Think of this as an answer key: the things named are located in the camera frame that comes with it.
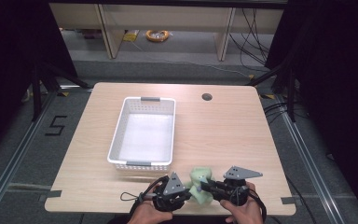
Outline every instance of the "yellow object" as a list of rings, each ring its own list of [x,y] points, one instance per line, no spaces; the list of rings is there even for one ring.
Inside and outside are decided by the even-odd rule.
[[[168,39],[168,36],[170,36],[168,31],[148,30],[146,32],[146,38],[152,42],[163,42]]]
[[[124,41],[133,42],[136,40],[136,36],[138,36],[139,30],[130,30],[123,36]]]

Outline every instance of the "gray carpet floor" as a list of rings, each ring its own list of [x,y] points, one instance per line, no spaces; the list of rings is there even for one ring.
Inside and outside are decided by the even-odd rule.
[[[189,34],[178,33],[173,37],[180,35]],[[213,43],[212,40],[208,40],[206,44],[210,44],[210,42]],[[98,48],[95,46],[93,48],[103,53],[101,41],[100,44],[96,46]],[[221,70],[189,63],[156,63],[145,60],[138,62],[136,61],[137,59],[134,58],[126,61],[125,57],[129,57],[130,55],[130,50],[126,48],[130,47],[131,45],[124,46],[123,49],[121,49],[124,52],[124,59],[121,58],[112,63],[108,60],[82,60],[81,57],[84,56],[85,52],[90,52],[90,50],[79,49],[78,52],[75,52],[75,46],[68,44],[68,49],[71,50],[72,48],[70,52],[72,56],[76,58],[74,64],[79,77],[91,85],[100,81],[243,85],[249,81],[250,75],[258,77],[263,74],[263,72],[244,68],[238,62],[230,60],[213,65]],[[212,57],[213,55],[212,50],[206,49],[202,52],[204,52],[204,56]],[[191,53],[191,50],[185,53],[197,57],[197,55]],[[150,54],[146,55],[145,52],[142,54],[143,56],[137,55],[137,57],[150,56]],[[230,55],[229,52],[227,57],[234,58],[233,55],[237,57],[239,54],[237,52],[236,54],[233,53]],[[253,68],[264,69],[256,64],[250,63],[248,65]],[[228,72],[227,70],[239,71],[241,74]],[[258,85],[258,92],[260,94],[271,93],[270,85],[273,80],[274,79],[271,78]],[[61,84],[71,84],[61,78],[59,78],[59,81]],[[70,144],[76,125],[89,97],[90,92],[71,91],[66,97],[56,96],[54,98],[25,158],[21,162],[21,166],[12,179],[2,202],[0,202],[0,223],[98,224],[107,223],[114,217],[114,214],[50,213],[44,209],[44,196],[48,193],[60,169],[66,149]],[[260,99],[260,101],[263,107],[277,103],[274,99]],[[304,197],[306,204],[310,208],[310,212],[307,211],[304,203],[299,203],[296,205],[296,213],[293,216],[276,218],[280,220],[281,223],[312,223],[310,218],[310,214],[312,214],[317,223],[330,223],[315,187],[310,181],[310,176],[304,163],[299,157],[296,144],[288,132],[283,116],[276,113],[278,111],[279,110],[276,109],[267,114],[267,120],[270,122],[269,127],[282,162],[283,170]],[[32,113],[33,102],[31,100],[25,102],[19,111],[16,111],[15,118],[2,136],[0,143],[0,176],[31,124]],[[49,127],[56,116],[66,116],[64,119],[56,120],[56,124],[64,125],[62,134],[46,136],[46,133],[57,132],[56,129]],[[301,131],[311,156],[324,177],[326,186],[332,192],[344,220],[347,223],[358,223],[358,202],[334,161],[325,157],[327,148],[313,125],[312,120],[307,117],[306,108],[302,105],[296,105],[296,125]],[[298,198],[298,194],[293,187],[291,187],[291,191],[295,198]],[[277,222],[272,217],[268,217],[266,223]]]

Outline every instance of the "tape roll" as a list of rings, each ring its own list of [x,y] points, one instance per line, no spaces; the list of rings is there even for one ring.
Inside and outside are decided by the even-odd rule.
[[[168,31],[149,30],[146,32],[146,38],[152,42],[163,42],[168,39],[170,33]]]

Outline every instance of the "black tape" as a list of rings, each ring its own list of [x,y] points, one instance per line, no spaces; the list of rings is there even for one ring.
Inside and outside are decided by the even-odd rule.
[[[48,193],[48,198],[59,198],[61,197],[62,190],[52,190]]]
[[[294,197],[281,198],[282,204],[291,204],[296,203],[296,199]]]
[[[50,123],[50,128],[59,128],[60,131],[58,133],[45,133],[45,136],[60,136],[62,133],[62,129],[65,127],[65,125],[57,125],[54,124],[56,119],[66,119],[67,116],[55,116],[53,121]]]

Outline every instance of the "box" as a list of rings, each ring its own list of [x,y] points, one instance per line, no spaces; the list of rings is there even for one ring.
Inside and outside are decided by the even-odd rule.
[[[108,161],[118,170],[170,169],[176,102],[172,98],[124,99]]]

